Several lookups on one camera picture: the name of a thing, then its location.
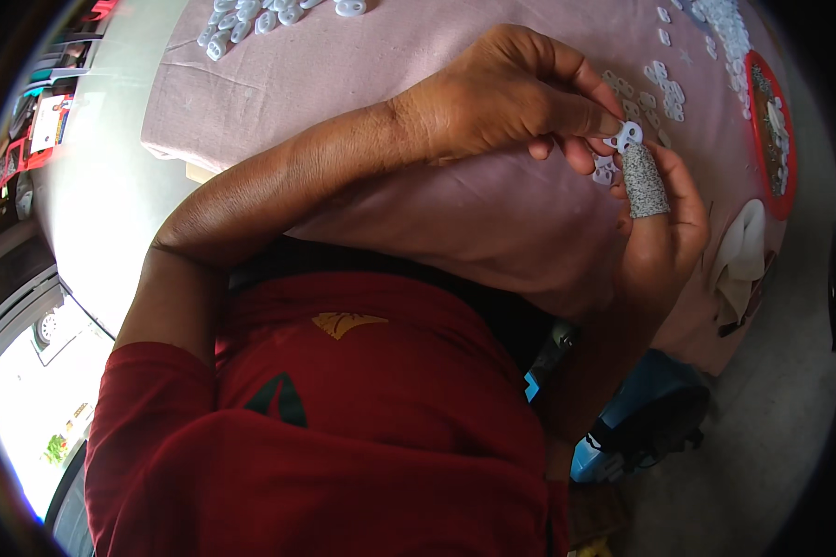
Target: forearm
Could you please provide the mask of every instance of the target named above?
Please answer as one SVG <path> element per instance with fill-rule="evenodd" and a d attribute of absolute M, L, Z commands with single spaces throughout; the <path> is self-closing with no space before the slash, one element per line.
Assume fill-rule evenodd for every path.
<path fill-rule="evenodd" d="M 167 218 L 153 247 L 216 269 L 234 266 L 345 185 L 421 160 L 416 144 L 389 104 L 326 120 L 202 185 Z"/>
<path fill-rule="evenodd" d="M 571 447 L 578 443 L 647 351 L 659 323 L 619 302 L 594 318 L 533 399 L 546 432 Z"/>

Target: yellow object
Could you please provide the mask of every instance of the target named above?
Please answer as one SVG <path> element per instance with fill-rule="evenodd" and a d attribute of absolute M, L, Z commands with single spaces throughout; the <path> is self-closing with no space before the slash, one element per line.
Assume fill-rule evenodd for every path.
<path fill-rule="evenodd" d="M 607 547 L 607 538 L 598 538 L 577 551 L 576 557 L 613 557 L 613 553 Z"/>

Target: person's left hand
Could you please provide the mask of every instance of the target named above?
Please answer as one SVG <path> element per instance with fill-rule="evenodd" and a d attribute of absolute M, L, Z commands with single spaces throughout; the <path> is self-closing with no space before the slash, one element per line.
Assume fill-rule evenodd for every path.
<path fill-rule="evenodd" d="M 591 146 L 620 131 L 609 85 L 573 48 L 516 25 L 497 25 L 456 60 L 390 101 L 418 142 L 420 159 L 447 162 L 525 143 L 544 160 L 557 143 L 580 174 L 594 172 Z"/>

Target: person's right hand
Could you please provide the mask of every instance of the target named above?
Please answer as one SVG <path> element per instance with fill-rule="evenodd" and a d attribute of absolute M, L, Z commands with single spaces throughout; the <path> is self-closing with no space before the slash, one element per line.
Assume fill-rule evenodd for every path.
<path fill-rule="evenodd" d="M 581 174 L 591 146 L 616 135 L 624 114 L 581 52 L 517 25 L 497 25 L 446 68 L 389 101 L 418 158 L 450 161 L 525 143 L 547 158 L 555 142 Z"/>
<path fill-rule="evenodd" d="M 628 243 L 613 283 L 617 301 L 659 327 L 699 263 L 710 230 L 706 208 L 681 157 L 652 142 L 645 145 L 666 186 L 671 212 L 632 219 L 625 202 L 617 228 Z M 625 182 L 614 185 L 611 194 L 627 200 Z"/>

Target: person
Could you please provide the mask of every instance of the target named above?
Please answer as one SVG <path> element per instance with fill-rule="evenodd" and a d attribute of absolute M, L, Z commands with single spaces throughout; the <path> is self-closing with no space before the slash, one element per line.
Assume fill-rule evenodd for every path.
<path fill-rule="evenodd" d="M 674 152 L 649 145 L 671 213 L 620 214 L 613 302 L 532 406 L 506 340 L 445 281 L 312 256 L 280 273 L 263 254 L 335 194 L 413 164 L 525 143 L 590 174 L 589 147 L 612 153 L 600 138 L 622 116 L 580 52 L 497 26 L 389 101 L 189 195 L 148 249 L 102 377 L 85 462 L 96 554 L 565 554 L 571 448 L 708 240 Z M 264 271 L 230 291 L 255 259 Z"/>

